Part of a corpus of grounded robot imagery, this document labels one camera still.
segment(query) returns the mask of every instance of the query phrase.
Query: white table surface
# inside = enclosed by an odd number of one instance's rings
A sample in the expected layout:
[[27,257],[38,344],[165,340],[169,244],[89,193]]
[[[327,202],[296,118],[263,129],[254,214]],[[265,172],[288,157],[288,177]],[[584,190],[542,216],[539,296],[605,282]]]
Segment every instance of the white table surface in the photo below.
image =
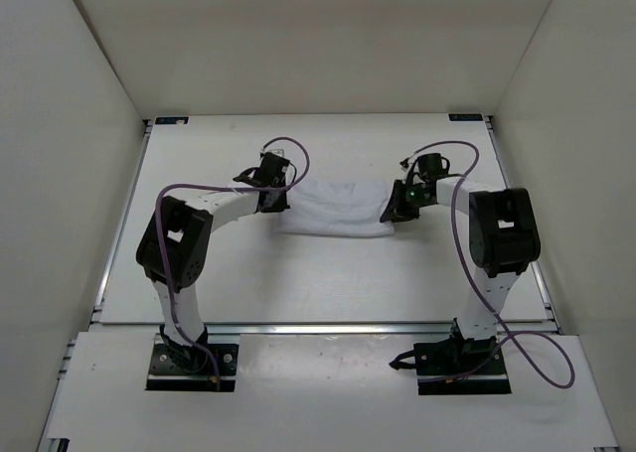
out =
[[[79,335],[48,434],[70,439],[69,452],[591,452],[616,445],[577,337],[556,338],[576,368],[572,389],[547,385],[508,343],[512,394],[418,396],[415,373],[387,365],[411,349],[412,336],[243,335],[236,391],[211,393],[144,390],[154,328],[117,329]],[[567,379],[548,342],[521,341],[548,375]]]
[[[416,148],[467,140],[482,154],[471,178],[504,187],[484,122],[450,122],[446,114],[195,116],[185,125],[154,126],[106,290],[103,323],[162,322],[158,297],[134,260],[159,190],[176,182],[224,186],[257,163],[262,144],[279,135],[306,146],[311,177],[381,179],[388,189],[402,175],[398,162]],[[279,147],[302,169],[295,147]],[[473,155],[462,146],[439,151],[453,172],[463,171]],[[468,221],[458,218],[469,254]],[[426,208],[418,221],[397,225],[395,236],[375,239],[276,234],[275,222],[276,215],[251,216],[212,235],[197,283],[204,321],[444,322],[457,315],[468,294],[447,208]],[[547,318],[531,270],[510,292],[503,316]]]

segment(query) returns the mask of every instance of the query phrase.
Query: white enclosure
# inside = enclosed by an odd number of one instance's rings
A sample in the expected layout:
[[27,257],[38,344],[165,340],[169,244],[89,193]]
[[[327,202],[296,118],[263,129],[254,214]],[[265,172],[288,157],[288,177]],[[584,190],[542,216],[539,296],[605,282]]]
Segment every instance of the white enclosure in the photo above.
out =
[[143,124],[72,0],[0,0],[0,450],[38,445]]
[[[635,20],[636,0],[0,0],[0,452],[636,451]],[[494,114],[494,135],[447,112]],[[387,183],[427,141],[478,144],[474,177],[528,188],[543,245],[546,283],[526,273],[504,315],[565,347],[574,388],[511,345],[508,396],[418,397],[387,367],[466,293],[434,208],[374,240],[219,230],[199,297],[241,334],[237,392],[146,393],[161,317],[133,254],[153,196],[224,184],[280,134],[316,178]]]
[[494,112],[550,0],[80,0],[143,116]]

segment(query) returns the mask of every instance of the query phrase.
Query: white cloth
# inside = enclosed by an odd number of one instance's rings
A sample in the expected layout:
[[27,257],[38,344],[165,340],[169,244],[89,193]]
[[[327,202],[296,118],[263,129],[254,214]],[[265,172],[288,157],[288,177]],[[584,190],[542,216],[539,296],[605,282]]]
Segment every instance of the white cloth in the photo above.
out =
[[290,209],[281,213],[276,231],[314,235],[372,237],[394,233],[380,223],[389,202],[382,181],[327,182],[305,179],[287,192]]

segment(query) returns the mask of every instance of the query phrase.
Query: black mounting plate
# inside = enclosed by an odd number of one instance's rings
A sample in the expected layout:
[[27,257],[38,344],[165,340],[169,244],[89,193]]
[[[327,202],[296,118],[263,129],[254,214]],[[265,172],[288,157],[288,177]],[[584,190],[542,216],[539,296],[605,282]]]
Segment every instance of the black mounting plate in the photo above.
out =
[[435,360],[435,358],[444,357],[440,348],[443,346],[440,346],[439,342],[417,343],[413,347],[419,395],[481,395],[512,392],[501,351],[466,379],[456,379],[452,382],[423,382],[422,379],[425,377],[453,376],[471,371],[484,361],[483,357],[476,357],[474,362],[464,360],[461,368],[457,368],[451,362]]
[[[212,381],[214,376],[211,365],[205,365],[198,372],[187,372],[179,368],[170,360],[168,347],[163,343],[155,343],[152,348],[146,390],[195,390],[205,392],[234,392],[239,359],[239,345],[237,344],[208,344],[208,349],[217,358],[221,383],[219,390]],[[226,363],[225,355],[231,355],[232,360]]]

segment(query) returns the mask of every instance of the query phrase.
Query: purple cable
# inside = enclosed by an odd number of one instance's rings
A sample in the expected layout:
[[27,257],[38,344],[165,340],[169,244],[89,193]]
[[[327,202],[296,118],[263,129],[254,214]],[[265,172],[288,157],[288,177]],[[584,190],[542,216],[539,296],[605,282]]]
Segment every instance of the purple cable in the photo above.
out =
[[[475,292],[475,294],[477,295],[477,297],[479,298],[479,301],[483,303],[483,305],[488,309],[488,311],[490,311],[492,315],[495,317],[495,319],[497,320],[497,323],[501,325],[502,329],[504,330],[504,333],[506,333],[506,337],[497,344],[495,349],[490,354],[490,357],[486,361],[484,361],[481,365],[479,365],[477,368],[474,368],[471,371],[468,371],[466,373],[461,373],[458,375],[421,379],[420,382],[438,382],[443,380],[444,381],[455,380],[455,379],[459,379],[463,377],[469,377],[473,373],[476,373],[481,368],[483,368],[489,361],[491,361],[492,358],[499,352],[499,350],[501,350],[502,346],[506,344],[506,342],[508,342],[509,340],[512,340],[512,342],[517,347],[519,352],[523,355],[523,357],[526,359],[526,361],[528,361],[530,366],[532,366],[532,368],[537,372],[537,374],[545,382],[547,382],[551,386],[556,387],[558,389],[569,389],[570,387],[574,385],[574,381],[576,379],[576,372],[574,370],[574,365],[572,364],[571,359],[569,358],[569,356],[567,355],[567,352],[563,349],[563,347],[559,343],[557,343],[553,338],[551,338],[550,336],[544,333],[540,333],[537,331],[528,331],[528,330],[512,332],[510,328],[508,327],[508,325],[506,324],[506,322],[504,321],[504,319],[501,317],[501,315],[497,313],[497,311],[493,308],[493,306],[488,302],[486,297],[481,293],[481,291],[479,291],[479,287],[477,286],[477,283],[475,283],[475,280],[470,274],[470,269],[468,268],[466,257],[464,256],[464,252],[461,248],[461,241],[459,240],[459,232],[457,231],[457,209],[456,208],[457,208],[457,195],[459,194],[459,188],[466,180],[466,177],[475,169],[475,167],[477,166],[477,163],[479,162],[479,149],[477,149],[477,146],[475,146],[474,144],[470,142],[466,142],[466,141],[439,141],[439,142],[434,142],[432,144],[428,144],[427,146],[424,146],[421,149],[417,149],[413,154],[417,154],[426,149],[430,149],[431,147],[440,146],[443,144],[462,144],[462,145],[470,147],[475,152],[475,159],[473,160],[473,163],[462,174],[461,179],[457,181],[457,184],[455,184],[455,188],[453,189],[453,195],[450,202],[450,224],[453,231],[453,241],[455,242],[455,248],[457,249],[457,256],[459,256],[459,262],[461,263],[461,267],[462,267],[462,270],[464,271],[464,275],[466,275],[466,279],[468,279],[468,283],[470,283],[470,286]],[[539,336],[540,338],[548,340],[550,343],[552,343],[556,347],[556,349],[561,353],[561,355],[565,359],[565,362],[567,363],[567,367],[569,368],[569,381],[565,384],[559,384],[558,382],[555,382],[553,379],[548,377],[541,370],[541,368],[537,366],[537,364],[532,359],[532,357],[528,354],[526,349],[519,343],[519,341],[516,338],[519,335]]]
[[305,156],[305,170],[298,177],[298,179],[296,179],[294,182],[292,182],[288,186],[230,188],[230,187],[202,186],[198,184],[171,184],[169,186],[164,187],[161,190],[161,192],[159,192],[159,195],[157,196],[157,200],[155,202],[155,224],[157,225],[157,238],[159,242],[159,252],[161,253],[161,262],[163,263],[164,274],[166,277],[166,286],[168,288],[168,296],[170,297],[170,317],[172,318],[172,322],[175,324],[175,329],[177,330],[177,333],[179,333],[179,335],[181,335],[181,337],[189,345],[197,348],[198,350],[201,350],[210,359],[212,366],[214,368],[215,378],[217,379],[217,389],[219,389],[221,386],[221,374],[219,373],[219,365],[217,363],[217,359],[215,358],[215,356],[212,354],[210,350],[208,350],[207,348],[204,348],[203,346],[198,344],[196,341],[188,337],[186,332],[183,331],[183,329],[181,328],[181,325],[179,324],[179,318],[177,318],[176,302],[175,302],[175,285],[174,285],[174,282],[172,281],[172,272],[170,270],[170,262],[168,261],[168,249],[166,247],[166,240],[163,237],[163,222],[161,219],[161,202],[163,198],[165,197],[165,195],[174,189],[192,189],[196,191],[236,192],[236,193],[288,191],[292,187],[298,185],[300,181],[302,181],[305,178],[305,176],[307,175],[307,172],[309,172],[309,153],[307,152],[307,149],[305,149],[305,147],[300,142],[296,141],[295,139],[292,139],[291,137],[286,137],[286,136],[275,137],[271,139],[270,141],[268,141],[267,143],[265,143],[265,145],[262,146],[262,148],[266,149],[268,146],[270,146],[271,144],[277,141],[289,141],[295,144],[296,146],[298,146],[298,148],[302,151],[302,153]]

